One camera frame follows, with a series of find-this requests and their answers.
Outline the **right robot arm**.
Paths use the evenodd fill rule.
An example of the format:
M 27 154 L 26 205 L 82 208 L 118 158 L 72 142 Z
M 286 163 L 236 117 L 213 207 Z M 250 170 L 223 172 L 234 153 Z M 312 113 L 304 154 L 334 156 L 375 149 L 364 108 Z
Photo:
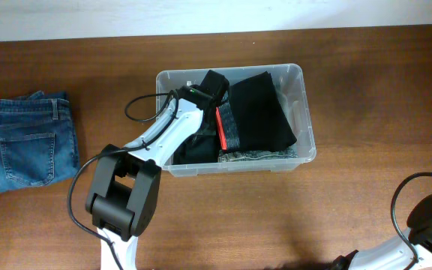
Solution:
M 416 250 L 418 262 L 413 269 L 432 268 L 432 195 L 426 196 L 410 213 L 403 235 L 408 238 L 407 246 L 395 236 L 369 250 L 354 250 L 347 256 L 339 256 L 330 269 L 372 270 L 405 269 L 413 259 Z

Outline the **dark blue jeans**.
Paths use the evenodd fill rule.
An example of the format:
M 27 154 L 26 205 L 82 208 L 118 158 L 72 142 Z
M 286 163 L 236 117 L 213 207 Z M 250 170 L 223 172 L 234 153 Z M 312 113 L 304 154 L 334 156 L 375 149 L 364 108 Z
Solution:
M 74 177 L 77 133 L 64 91 L 0 98 L 0 194 Z

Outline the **light blue denim jeans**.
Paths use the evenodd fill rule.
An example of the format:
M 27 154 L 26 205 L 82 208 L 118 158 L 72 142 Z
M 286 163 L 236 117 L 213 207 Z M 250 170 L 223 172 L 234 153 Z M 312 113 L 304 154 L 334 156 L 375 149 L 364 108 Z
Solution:
M 242 162 L 242 161 L 263 161 L 274 159 L 291 159 L 298 158 L 297 151 L 289 147 L 283 151 L 234 151 L 219 152 L 217 161 L 219 163 Z

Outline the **black Nike garment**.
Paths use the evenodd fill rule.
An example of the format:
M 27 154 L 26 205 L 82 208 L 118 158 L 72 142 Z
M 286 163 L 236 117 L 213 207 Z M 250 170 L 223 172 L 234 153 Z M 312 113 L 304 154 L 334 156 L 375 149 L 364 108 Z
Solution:
M 216 131 L 195 133 L 176 149 L 172 164 L 216 163 L 220 149 L 221 143 Z

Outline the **black shorts red waistband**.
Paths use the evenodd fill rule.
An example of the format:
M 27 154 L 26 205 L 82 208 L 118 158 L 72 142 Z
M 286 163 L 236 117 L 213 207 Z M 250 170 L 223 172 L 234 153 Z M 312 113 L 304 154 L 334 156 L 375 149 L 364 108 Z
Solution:
M 279 152 L 297 142 L 267 71 L 231 85 L 215 115 L 225 152 Z

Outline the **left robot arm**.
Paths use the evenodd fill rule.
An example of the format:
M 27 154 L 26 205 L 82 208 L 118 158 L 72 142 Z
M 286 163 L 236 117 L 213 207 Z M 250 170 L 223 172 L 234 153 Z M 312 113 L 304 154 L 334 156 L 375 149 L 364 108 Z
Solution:
M 107 145 L 93 157 L 97 166 L 85 201 L 101 240 L 102 269 L 135 269 L 137 240 L 157 206 L 162 166 L 193 135 L 214 133 L 216 107 L 229 82 L 209 70 L 199 85 L 164 94 L 151 127 L 126 146 Z

